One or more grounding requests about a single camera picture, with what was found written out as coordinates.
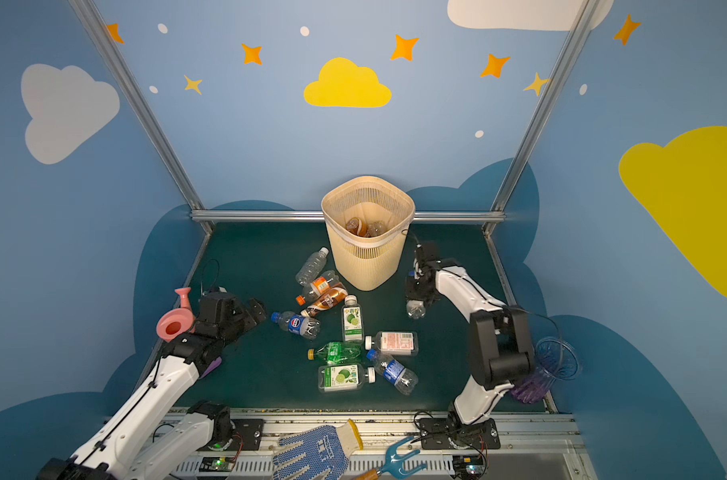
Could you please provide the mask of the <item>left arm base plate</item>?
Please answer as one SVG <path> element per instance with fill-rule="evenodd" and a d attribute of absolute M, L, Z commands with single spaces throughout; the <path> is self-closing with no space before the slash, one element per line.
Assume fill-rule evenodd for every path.
<path fill-rule="evenodd" d="M 231 436 L 224 443 L 215 443 L 203 448 L 212 452 L 257 451 L 260 448 L 264 421 L 262 419 L 231 420 Z"/>

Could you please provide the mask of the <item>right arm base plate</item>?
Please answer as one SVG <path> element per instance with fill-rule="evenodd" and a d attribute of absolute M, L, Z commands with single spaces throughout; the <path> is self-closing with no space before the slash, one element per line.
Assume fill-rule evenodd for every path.
<path fill-rule="evenodd" d="M 426 450 L 499 450 L 501 438 L 492 419 L 475 425 L 423 416 L 415 420 L 419 443 Z"/>

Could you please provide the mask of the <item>pink label white cap bottle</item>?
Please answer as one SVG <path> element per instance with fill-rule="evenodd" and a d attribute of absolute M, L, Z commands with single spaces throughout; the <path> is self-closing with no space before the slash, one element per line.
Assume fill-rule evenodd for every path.
<path fill-rule="evenodd" d="M 381 331 L 373 336 L 365 336 L 365 349 L 392 356 L 413 357 L 419 354 L 419 338 L 415 332 Z"/>

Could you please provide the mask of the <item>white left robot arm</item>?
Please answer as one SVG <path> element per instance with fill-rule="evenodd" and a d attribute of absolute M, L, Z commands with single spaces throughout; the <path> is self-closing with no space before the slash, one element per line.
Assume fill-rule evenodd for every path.
<path fill-rule="evenodd" d="M 189 288 L 178 288 L 179 306 L 156 326 L 163 346 L 141 386 L 67 459 L 52 458 L 40 479 L 164 479 L 193 452 L 227 446 L 234 428 L 230 409 L 199 401 L 160 439 L 156 428 L 171 407 L 203 376 L 217 368 L 223 350 L 267 318 L 262 302 L 245 302 L 221 289 L 202 294 L 199 308 Z M 153 440 L 150 447 L 145 441 Z"/>

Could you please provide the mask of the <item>blue pepsi bottle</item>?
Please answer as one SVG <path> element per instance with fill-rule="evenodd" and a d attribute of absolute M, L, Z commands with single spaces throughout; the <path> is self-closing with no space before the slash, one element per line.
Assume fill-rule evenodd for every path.
<path fill-rule="evenodd" d="M 282 331 L 308 340 L 317 338 L 320 332 L 320 322 L 318 320 L 291 311 L 273 312 L 270 320 L 278 325 Z"/>

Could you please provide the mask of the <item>clear bottle grey cap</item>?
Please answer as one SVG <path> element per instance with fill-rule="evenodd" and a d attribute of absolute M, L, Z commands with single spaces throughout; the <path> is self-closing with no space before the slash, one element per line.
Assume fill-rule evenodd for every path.
<path fill-rule="evenodd" d="M 389 231 L 389 226 L 383 221 L 373 221 L 369 224 L 367 224 L 367 233 L 365 233 L 366 238 L 375 238 L 379 237 Z"/>

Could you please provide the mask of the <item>brown label bottle white cap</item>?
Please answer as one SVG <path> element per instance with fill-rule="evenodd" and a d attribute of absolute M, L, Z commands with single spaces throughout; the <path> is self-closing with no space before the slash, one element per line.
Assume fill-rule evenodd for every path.
<path fill-rule="evenodd" d="M 359 217 L 353 217 L 345 223 L 345 230 L 358 237 L 367 237 L 369 226 L 367 222 Z"/>

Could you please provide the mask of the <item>blue label water bottle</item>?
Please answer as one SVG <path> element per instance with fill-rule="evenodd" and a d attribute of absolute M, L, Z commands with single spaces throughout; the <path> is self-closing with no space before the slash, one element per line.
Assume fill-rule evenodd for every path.
<path fill-rule="evenodd" d="M 367 359 L 373 364 L 377 374 L 383 376 L 387 382 L 397 388 L 399 393 L 405 396 L 411 395 L 419 383 L 417 374 L 391 354 L 371 349 L 367 351 Z"/>

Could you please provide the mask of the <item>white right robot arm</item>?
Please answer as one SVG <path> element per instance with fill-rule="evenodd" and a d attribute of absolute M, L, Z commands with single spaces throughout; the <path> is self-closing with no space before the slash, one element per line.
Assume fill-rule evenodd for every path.
<path fill-rule="evenodd" d="M 411 318 L 425 316 L 427 307 L 445 298 L 467 320 L 471 376 L 449 409 L 449 423 L 467 431 L 489 421 L 501 398 L 535 369 L 529 314 L 486 292 L 463 266 L 441 258 L 433 242 L 415 245 L 405 298 Z"/>

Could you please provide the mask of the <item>green sprite bottle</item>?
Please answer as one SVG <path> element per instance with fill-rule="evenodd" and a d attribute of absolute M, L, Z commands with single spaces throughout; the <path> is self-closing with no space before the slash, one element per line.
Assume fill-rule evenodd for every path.
<path fill-rule="evenodd" d="M 323 361 L 326 365 L 337 366 L 358 363 L 363 358 L 362 344 L 358 342 L 329 342 L 325 346 L 307 351 L 310 361 Z"/>

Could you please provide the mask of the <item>small blue cap bottle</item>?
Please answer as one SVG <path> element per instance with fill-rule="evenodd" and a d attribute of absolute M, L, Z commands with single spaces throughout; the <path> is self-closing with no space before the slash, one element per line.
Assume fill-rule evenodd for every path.
<path fill-rule="evenodd" d="M 421 319 L 427 314 L 425 302 L 417 299 L 417 280 L 415 272 L 409 271 L 405 279 L 405 295 L 407 296 L 407 315 L 411 319 Z"/>

